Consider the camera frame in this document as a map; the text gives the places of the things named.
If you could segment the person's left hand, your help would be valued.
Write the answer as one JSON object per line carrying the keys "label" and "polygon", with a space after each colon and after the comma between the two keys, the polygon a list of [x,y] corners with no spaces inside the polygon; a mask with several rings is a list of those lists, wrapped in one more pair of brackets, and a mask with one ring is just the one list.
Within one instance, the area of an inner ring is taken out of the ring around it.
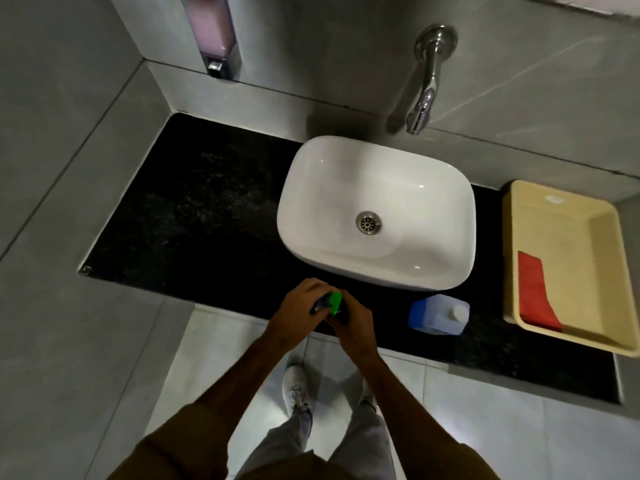
{"label": "person's left hand", "polygon": [[316,315],[297,314],[294,288],[286,294],[279,309],[270,319],[264,336],[277,350],[287,353],[314,331],[328,315],[329,309]]}

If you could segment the person's right hand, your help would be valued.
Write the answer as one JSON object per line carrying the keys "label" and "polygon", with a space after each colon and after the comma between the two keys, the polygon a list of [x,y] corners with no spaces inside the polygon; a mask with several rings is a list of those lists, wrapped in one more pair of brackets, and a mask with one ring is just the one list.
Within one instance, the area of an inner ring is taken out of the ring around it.
{"label": "person's right hand", "polygon": [[324,320],[334,330],[348,357],[360,369],[379,357],[372,312],[347,290],[340,293],[341,304],[346,306],[348,314],[347,322],[341,322],[331,314]]}

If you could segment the blue bottle with green cap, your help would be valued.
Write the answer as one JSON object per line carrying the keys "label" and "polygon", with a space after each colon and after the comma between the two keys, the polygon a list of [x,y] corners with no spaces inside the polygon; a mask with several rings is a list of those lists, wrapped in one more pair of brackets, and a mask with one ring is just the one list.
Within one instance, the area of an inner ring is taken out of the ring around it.
{"label": "blue bottle with green cap", "polygon": [[341,324],[348,324],[348,306],[345,303],[343,295],[340,291],[331,291],[318,298],[313,307],[311,307],[309,314],[316,315],[316,313],[324,309],[329,309],[331,316],[334,316]]}

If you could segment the person's left forearm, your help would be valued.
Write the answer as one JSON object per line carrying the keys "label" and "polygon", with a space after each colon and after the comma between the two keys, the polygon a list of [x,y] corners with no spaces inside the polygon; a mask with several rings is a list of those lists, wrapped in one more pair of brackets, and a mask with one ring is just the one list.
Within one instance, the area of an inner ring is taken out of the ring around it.
{"label": "person's left forearm", "polygon": [[265,330],[244,354],[196,400],[221,423],[221,435],[229,440],[257,391],[283,357],[306,336]]}

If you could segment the person's right forearm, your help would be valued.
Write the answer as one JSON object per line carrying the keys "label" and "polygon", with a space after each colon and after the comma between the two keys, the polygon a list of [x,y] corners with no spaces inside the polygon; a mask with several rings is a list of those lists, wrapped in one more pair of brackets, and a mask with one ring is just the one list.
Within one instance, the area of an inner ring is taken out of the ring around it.
{"label": "person's right forearm", "polygon": [[397,379],[376,347],[348,355],[380,407],[407,478],[444,477],[450,468],[447,453],[457,441]]}

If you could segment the chrome sink drain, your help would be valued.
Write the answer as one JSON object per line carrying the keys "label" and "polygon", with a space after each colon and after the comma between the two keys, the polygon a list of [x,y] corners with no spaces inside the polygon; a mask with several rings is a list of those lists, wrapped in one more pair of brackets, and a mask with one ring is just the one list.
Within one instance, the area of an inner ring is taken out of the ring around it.
{"label": "chrome sink drain", "polygon": [[355,224],[358,231],[364,235],[375,235],[382,228],[380,217],[372,211],[360,212],[355,218]]}

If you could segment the person's right white shoe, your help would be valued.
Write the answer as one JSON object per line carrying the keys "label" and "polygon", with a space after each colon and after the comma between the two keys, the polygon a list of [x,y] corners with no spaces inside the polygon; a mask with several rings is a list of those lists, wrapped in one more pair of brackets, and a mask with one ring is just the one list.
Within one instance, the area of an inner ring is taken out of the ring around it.
{"label": "person's right white shoe", "polygon": [[365,379],[362,379],[362,390],[357,401],[357,406],[361,405],[368,405],[373,409],[373,411],[378,411],[378,404]]}

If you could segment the person's white shoe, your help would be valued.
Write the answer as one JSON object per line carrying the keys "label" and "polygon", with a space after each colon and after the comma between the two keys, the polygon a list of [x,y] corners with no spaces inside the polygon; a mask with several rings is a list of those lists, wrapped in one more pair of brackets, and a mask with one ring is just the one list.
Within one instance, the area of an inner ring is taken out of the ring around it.
{"label": "person's white shoe", "polygon": [[282,382],[282,393],[288,416],[306,414],[310,420],[313,413],[309,404],[307,375],[302,365],[293,364],[286,368]]}
{"label": "person's white shoe", "polygon": [[378,404],[365,379],[362,379],[362,390],[357,401],[357,406],[361,405],[368,405],[373,409],[373,411],[378,411]]}

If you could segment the person's left white shoe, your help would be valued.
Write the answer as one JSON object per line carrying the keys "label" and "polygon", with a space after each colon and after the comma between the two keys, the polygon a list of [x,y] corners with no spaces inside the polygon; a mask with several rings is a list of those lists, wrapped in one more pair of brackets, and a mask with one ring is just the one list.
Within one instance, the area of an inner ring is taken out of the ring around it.
{"label": "person's left white shoe", "polygon": [[288,416],[306,414],[310,420],[313,413],[309,404],[307,375],[302,365],[293,364],[286,368],[282,382],[282,393]]}

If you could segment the translucent blue plastic bottle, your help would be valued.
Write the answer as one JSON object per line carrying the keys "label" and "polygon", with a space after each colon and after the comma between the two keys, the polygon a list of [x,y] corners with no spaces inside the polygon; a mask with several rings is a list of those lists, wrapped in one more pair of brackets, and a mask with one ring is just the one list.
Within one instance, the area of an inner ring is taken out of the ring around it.
{"label": "translucent blue plastic bottle", "polygon": [[412,304],[408,326],[430,335],[459,336],[470,317],[470,306],[457,298],[436,294]]}

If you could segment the person's grey trousers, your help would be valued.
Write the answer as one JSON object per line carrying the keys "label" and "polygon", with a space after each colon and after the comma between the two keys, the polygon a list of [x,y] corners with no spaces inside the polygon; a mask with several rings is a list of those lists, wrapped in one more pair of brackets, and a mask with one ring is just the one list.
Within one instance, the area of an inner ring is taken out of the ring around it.
{"label": "person's grey trousers", "polygon": [[[335,404],[320,404],[314,413],[314,423],[307,448],[328,459],[343,438],[351,418],[351,407],[344,400]],[[288,419],[275,403],[256,401],[240,421],[228,447],[228,478],[235,478],[253,450],[267,432]]]}

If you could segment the red cloth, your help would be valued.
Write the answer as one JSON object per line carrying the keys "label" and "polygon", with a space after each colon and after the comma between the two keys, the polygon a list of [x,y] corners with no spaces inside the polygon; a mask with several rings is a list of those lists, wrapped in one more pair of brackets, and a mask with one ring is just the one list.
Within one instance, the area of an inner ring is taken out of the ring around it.
{"label": "red cloth", "polygon": [[542,261],[522,251],[518,252],[518,306],[523,322],[562,332],[563,325],[548,300]]}

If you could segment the beige plastic tray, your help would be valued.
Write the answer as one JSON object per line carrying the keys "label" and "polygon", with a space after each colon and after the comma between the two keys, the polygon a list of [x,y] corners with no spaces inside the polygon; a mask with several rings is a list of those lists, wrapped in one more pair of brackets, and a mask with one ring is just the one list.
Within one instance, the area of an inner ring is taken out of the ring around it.
{"label": "beige plastic tray", "polygon": [[[620,215],[605,200],[514,180],[502,199],[503,319],[527,331],[640,357],[640,322]],[[542,261],[562,332],[523,322],[518,252]]]}

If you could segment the chrome wall faucet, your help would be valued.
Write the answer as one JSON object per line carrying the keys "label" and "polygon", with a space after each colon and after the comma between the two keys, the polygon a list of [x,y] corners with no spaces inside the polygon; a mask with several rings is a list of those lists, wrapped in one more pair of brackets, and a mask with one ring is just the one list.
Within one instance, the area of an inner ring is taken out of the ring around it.
{"label": "chrome wall faucet", "polygon": [[418,99],[407,115],[408,134],[418,135],[426,128],[441,85],[442,65],[452,56],[457,44],[458,33],[452,25],[434,24],[418,36],[413,51],[416,60],[424,66],[424,76]]}

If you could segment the wall soap dispenser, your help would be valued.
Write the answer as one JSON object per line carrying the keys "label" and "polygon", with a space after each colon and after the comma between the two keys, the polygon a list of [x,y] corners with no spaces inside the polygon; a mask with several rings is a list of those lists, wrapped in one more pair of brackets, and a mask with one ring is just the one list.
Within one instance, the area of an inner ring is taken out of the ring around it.
{"label": "wall soap dispenser", "polygon": [[236,80],[241,54],[228,0],[182,0],[208,75]]}

